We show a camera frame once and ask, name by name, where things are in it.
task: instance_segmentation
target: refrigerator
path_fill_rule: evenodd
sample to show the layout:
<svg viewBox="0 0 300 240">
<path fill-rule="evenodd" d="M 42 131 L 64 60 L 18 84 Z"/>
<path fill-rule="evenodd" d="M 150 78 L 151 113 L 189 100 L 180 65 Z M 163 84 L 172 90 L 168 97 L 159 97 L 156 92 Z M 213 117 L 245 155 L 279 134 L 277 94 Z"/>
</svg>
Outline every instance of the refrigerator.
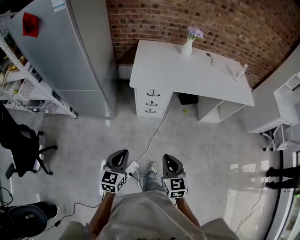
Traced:
<svg viewBox="0 0 300 240">
<path fill-rule="evenodd" d="M 23 36 L 24 13 L 38 37 Z M 34 0 L 7 23 L 34 69 L 80 115 L 110 118 L 118 77 L 105 0 Z"/>
</svg>

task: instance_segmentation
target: desk drawer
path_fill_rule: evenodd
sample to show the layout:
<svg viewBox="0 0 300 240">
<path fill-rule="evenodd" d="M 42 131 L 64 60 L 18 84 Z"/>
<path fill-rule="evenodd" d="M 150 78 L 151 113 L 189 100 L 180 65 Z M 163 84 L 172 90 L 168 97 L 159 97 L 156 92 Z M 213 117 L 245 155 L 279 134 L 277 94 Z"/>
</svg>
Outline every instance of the desk drawer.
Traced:
<svg viewBox="0 0 300 240">
<path fill-rule="evenodd" d="M 162 118 L 172 92 L 135 89 L 136 115 Z"/>
</svg>

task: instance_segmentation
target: gray pants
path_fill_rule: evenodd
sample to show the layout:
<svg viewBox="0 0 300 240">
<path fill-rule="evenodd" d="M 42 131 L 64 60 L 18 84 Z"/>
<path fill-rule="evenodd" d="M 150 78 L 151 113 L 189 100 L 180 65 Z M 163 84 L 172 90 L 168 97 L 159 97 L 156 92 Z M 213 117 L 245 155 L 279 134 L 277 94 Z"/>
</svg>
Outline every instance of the gray pants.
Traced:
<svg viewBox="0 0 300 240">
<path fill-rule="evenodd" d="M 160 181 L 157 179 L 156 173 L 154 171 L 149 171 L 144 176 L 142 191 L 147 192 L 153 190 L 165 192 L 163 187 L 161 186 Z"/>
</svg>

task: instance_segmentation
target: white vase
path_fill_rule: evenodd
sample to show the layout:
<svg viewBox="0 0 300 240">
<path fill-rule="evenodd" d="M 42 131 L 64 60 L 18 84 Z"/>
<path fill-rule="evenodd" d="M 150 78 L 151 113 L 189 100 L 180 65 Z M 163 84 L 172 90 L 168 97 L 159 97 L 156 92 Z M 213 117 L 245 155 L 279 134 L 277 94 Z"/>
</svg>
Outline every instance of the white vase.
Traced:
<svg viewBox="0 0 300 240">
<path fill-rule="evenodd" d="M 194 39 L 189 39 L 187 38 L 186 43 L 182 46 L 181 48 L 181 54 L 183 56 L 189 56 L 192 54 L 192 50 L 193 50 L 193 41 Z"/>
</svg>

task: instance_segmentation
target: power strip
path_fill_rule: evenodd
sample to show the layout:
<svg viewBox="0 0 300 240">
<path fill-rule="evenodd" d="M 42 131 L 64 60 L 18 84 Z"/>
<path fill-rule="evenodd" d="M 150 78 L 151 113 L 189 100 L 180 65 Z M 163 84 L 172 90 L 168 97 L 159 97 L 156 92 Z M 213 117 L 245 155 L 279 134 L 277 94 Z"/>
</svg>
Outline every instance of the power strip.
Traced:
<svg viewBox="0 0 300 240">
<path fill-rule="evenodd" d="M 130 173 L 133 175 L 133 173 L 139 168 L 139 164 L 136 161 L 133 161 L 129 167 L 125 170 L 127 172 L 127 179 L 129 179 L 131 176 Z"/>
</svg>

